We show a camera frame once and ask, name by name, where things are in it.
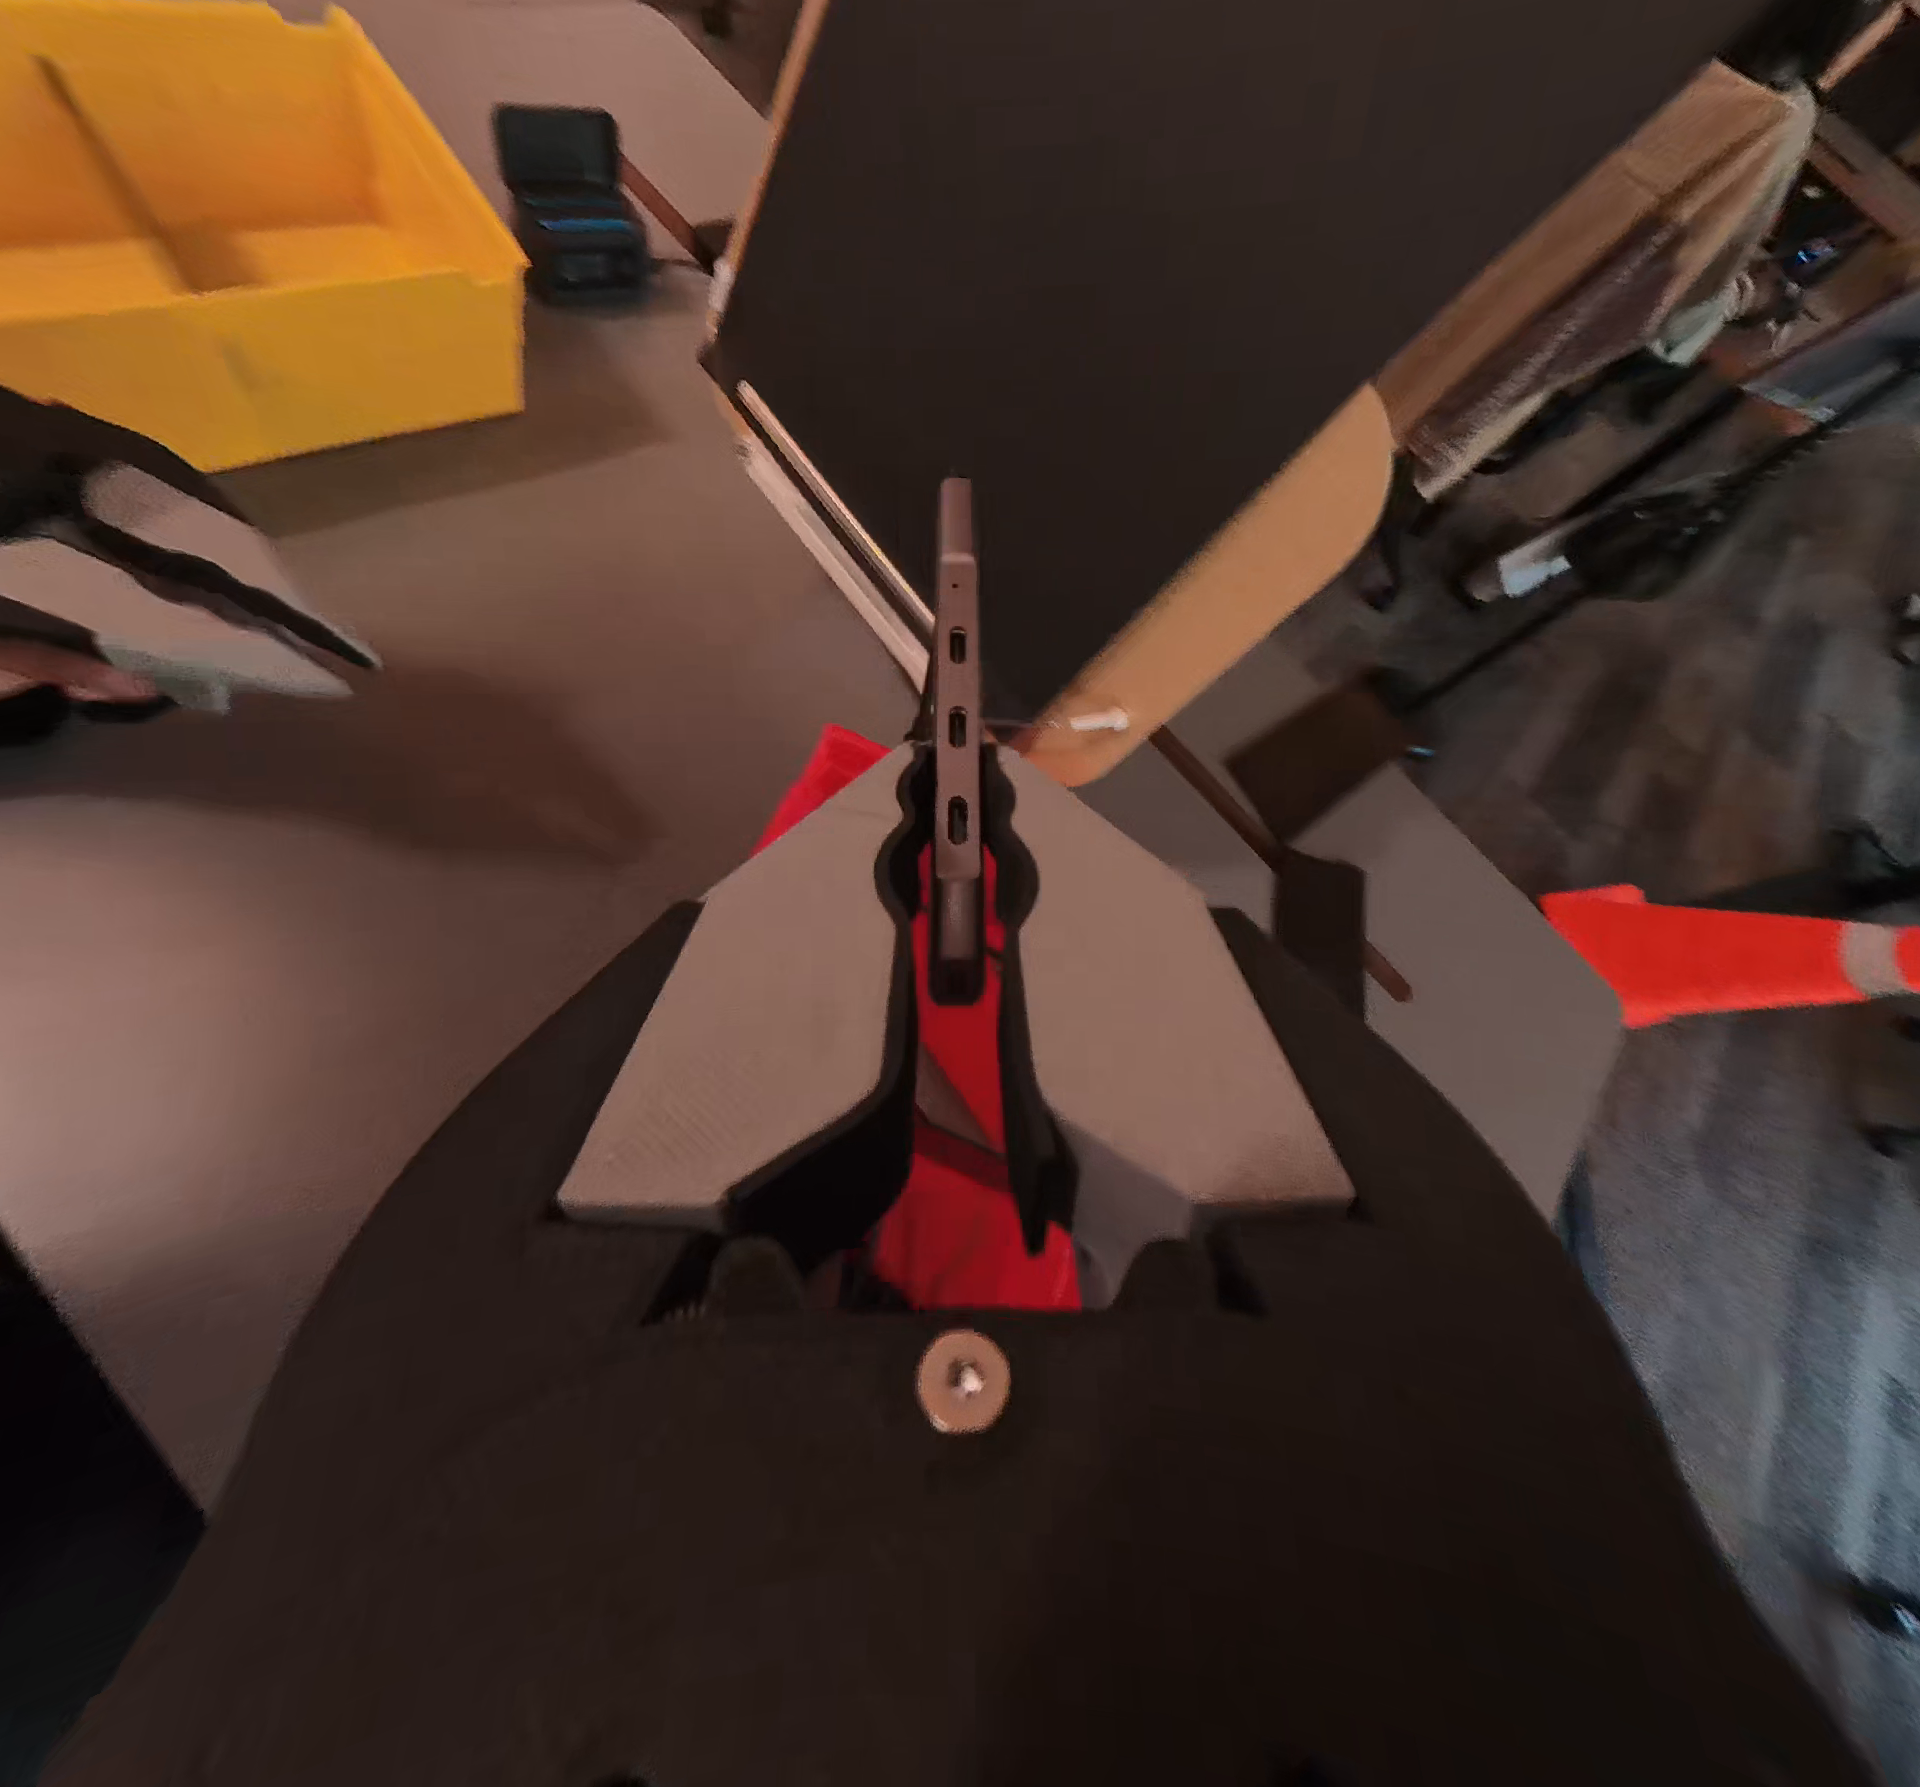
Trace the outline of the person's body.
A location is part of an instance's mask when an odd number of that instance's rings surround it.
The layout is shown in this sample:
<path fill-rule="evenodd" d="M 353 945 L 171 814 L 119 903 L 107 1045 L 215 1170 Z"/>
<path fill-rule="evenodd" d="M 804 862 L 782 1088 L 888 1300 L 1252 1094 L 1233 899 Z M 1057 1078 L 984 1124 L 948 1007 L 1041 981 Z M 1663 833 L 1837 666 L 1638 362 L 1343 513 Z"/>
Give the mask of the person's body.
<path fill-rule="evenodd" d="M 34 1784 L 166 1603 L 204 1521 L 3 1246 L 3 1783 Z"/>

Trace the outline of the person's left hand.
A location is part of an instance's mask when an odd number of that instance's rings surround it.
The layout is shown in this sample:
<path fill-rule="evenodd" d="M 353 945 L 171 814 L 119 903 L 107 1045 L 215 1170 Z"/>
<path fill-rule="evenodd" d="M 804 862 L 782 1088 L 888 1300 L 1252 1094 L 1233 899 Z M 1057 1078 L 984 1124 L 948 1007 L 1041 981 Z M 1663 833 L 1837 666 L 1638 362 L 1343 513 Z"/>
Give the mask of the person's left hand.
<path fill-rule="evenodd" d="M 67 701 L 146 706 L 157 699 L 150 680 L 83 653 L 30 640 L 3 640 L 3 701 L 54 691 Z"/>

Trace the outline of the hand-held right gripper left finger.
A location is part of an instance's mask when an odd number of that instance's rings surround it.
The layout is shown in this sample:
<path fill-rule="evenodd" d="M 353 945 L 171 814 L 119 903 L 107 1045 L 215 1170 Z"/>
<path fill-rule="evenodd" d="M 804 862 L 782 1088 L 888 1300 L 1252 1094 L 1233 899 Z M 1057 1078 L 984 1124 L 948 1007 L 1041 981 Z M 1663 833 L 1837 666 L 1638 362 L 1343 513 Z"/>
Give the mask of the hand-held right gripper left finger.
<path fill-rule="evenodd" d="M 561 1183 L 583 1225 L 862 1242 L 912 1161 L 915 750 L 885 750 L 695 903 Z"/>

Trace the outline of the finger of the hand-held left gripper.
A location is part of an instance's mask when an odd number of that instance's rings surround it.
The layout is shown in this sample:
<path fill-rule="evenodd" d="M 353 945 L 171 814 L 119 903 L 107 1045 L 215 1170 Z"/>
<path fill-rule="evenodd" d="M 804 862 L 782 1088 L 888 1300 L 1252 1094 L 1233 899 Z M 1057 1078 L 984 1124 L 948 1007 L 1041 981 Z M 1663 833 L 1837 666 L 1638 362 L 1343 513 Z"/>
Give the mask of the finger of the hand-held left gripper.
<path fill-rule="evenodd" d="M 4 645 L 128 673 L 195 712 L 234 697 L 331 701 L 339 670 L 270 623 L 192 591 L 166 591 L 59 539 L 3 549 Z"/>
<path fill-rule="evenodd" d="M 142 587 L 347 670 L 379 657 L 305 597 L 251 520 L 146 470 L 114 461 L 78 483 L 78 549 Z"/>

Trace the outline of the red plastic bin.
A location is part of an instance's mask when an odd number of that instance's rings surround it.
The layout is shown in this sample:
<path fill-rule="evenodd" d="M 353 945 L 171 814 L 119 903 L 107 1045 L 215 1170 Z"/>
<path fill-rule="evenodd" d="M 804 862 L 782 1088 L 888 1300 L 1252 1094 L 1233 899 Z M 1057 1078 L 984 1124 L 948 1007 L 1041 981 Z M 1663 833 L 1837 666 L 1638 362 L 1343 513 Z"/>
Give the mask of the red plastic bin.
<path fill-rule="evenodd" d="M 1077 1314 L 1083 1293 L 1069 1235 L 1051 1226 L 1040 1254 L 1025 1246 L 1005 1162 L 998 1012 L 998 957 L 974 1007 L 920 994 L 912 1168 L 862 1263 L 910 1309 Z"/>

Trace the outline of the black display panel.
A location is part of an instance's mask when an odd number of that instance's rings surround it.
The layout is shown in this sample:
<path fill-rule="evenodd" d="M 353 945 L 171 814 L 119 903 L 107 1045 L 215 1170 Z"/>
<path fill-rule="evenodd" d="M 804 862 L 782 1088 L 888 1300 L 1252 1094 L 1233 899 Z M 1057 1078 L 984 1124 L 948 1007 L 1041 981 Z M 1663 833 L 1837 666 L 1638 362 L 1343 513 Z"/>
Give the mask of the black display panel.
<path fill-rule="evenodd" d="M 1771 0 L 830 0 L 708 369 L 1040 719 Z"/>

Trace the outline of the black charging case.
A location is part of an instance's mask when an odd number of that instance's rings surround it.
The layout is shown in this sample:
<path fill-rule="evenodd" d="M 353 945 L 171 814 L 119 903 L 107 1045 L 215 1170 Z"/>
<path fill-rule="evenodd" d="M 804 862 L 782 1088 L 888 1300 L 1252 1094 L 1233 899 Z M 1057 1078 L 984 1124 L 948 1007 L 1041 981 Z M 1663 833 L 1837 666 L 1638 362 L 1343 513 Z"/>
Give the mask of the black charging case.
<path fill-rule="evenodd" d="M 638 307 L 653 249 L 621 185 L 611 113 L 495 103 L 490 142 L 527 296 L 553 308 Z"/>

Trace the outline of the yellow plastic bin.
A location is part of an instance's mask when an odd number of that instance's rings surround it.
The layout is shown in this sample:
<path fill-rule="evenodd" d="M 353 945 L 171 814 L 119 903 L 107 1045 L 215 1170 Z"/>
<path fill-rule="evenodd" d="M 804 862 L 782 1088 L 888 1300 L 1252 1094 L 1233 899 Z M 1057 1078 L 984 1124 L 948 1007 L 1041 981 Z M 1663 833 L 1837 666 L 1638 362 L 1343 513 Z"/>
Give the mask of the yellow plastic bin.
<path fill-rule="evenodd" d="M 522 253 L 346 10 L 3 0 L 3 381 L 210 474 L 522 408 Z"/>

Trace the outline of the orange traffic cone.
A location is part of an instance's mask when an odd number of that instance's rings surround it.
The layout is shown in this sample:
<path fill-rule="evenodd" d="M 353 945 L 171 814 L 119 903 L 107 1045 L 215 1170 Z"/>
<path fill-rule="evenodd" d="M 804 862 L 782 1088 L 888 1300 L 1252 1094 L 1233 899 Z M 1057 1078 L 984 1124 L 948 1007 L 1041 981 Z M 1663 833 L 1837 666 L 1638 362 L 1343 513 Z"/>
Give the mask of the orange traffic cone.
<path fill-rule="evenodd" d="M 1635 886 L 1549 891 L 1540 910 L 1638 1033 L 1719 1012 L 1914 997 L 1917 928 L 1652 903 Z"/>

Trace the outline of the grey usb hub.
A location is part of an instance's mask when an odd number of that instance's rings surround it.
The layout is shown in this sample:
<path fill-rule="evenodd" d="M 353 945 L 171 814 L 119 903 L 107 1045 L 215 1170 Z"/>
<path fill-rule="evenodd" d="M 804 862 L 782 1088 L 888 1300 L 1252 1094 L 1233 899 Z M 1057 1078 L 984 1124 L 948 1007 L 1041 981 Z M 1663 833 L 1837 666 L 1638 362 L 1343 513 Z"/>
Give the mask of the grey usb hub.
<path fill-rule="evenodd" d="M 982 708 L 982 597 L 972 483 L 937 491 L 935 599 L 922 733 L 928 750 L 928 997 L 972 1007 L 988 987 L 993 736 Z"/>

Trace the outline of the wooden backing board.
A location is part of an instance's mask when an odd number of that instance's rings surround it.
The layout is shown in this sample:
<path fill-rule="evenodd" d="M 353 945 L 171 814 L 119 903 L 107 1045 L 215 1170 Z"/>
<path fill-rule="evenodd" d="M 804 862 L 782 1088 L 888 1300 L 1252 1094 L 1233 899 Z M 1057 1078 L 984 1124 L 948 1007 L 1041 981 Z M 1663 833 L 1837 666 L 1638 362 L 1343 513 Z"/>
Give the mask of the wooden backing board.
<path fill-rule="evenodd" d="M 1407 437 L 1580 286 L 1663 327 L 1737 254 L 1812 92 L 1702 64 L 1521 224 L 1494 137 L 1344 137 L 1297 0 L 1063 51 L 984 0 L 803 0 L 703 369 L 751 383 L 933 612 L 988 540 L 982 685 L 1101 777 L 1376 535 Z"/>

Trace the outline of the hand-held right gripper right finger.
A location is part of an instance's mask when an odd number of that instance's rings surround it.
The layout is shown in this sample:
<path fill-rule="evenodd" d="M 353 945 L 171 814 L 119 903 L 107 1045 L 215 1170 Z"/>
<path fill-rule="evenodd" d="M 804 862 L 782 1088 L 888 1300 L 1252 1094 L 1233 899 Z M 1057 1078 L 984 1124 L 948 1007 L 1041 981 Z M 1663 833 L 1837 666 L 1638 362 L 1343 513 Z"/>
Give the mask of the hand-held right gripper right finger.
<path fill-rule="evenodd" d="M 1354 1184 L 1206 899 L 1046 773 L 998 770 L 1017 845 L 998 876 L 1019 882 L 1002 981 L 1077 1252 L 1344 1213 Z"/>

